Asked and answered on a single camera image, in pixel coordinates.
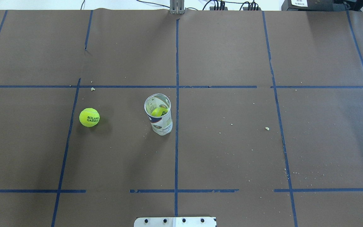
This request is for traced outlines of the yellow Roland Garros tennis ball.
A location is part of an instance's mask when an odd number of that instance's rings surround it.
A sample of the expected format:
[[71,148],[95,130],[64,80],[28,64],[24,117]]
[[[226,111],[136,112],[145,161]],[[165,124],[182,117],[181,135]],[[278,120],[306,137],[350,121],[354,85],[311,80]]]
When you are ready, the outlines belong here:
[[85,127],[93,127],[100,121],[100,114],[94,108],[85,108],[79,114],[79,122]]

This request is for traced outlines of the yellow tennis ball in can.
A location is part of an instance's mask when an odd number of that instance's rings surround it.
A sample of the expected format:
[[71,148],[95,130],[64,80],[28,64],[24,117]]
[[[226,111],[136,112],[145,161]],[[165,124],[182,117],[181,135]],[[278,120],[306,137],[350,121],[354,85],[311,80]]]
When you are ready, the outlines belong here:
[[151,112],[151,116],[154,118],[160,118],[163,117],[164,115],[166,115],[168,113],[169,109],[166,107],[158,107],[155,108],[152,112]]

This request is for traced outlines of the clear plastic ball can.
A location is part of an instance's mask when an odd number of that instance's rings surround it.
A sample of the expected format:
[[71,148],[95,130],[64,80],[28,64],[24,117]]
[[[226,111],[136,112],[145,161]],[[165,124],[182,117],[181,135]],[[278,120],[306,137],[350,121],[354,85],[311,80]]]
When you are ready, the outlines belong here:
[[149,96],[144,102],[144,110],[155,133],[164,136],[171,132],[171,103],[166,95],[156,93]]

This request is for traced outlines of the brown paper table cover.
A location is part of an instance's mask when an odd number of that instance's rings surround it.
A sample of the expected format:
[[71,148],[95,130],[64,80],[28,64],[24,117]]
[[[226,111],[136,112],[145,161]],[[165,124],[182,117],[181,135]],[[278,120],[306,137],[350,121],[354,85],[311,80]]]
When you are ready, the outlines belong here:
[[0,227],[188,216],[363,227],[363,12],[0,10]]

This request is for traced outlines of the grey aluminium post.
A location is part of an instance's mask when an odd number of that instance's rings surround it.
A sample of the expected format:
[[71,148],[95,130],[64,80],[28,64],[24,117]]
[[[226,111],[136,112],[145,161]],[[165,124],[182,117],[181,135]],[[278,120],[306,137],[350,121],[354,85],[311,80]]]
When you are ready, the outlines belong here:
[[170,0],[170,14],[181,15],[186,11],[185,0]]

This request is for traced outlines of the white pedestal base plate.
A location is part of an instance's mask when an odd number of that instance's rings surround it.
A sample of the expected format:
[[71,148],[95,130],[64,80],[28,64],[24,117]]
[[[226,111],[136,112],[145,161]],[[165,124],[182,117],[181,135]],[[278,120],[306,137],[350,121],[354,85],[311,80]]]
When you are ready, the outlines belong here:
[[140,217],[134,227],[216,227],[215,217]]

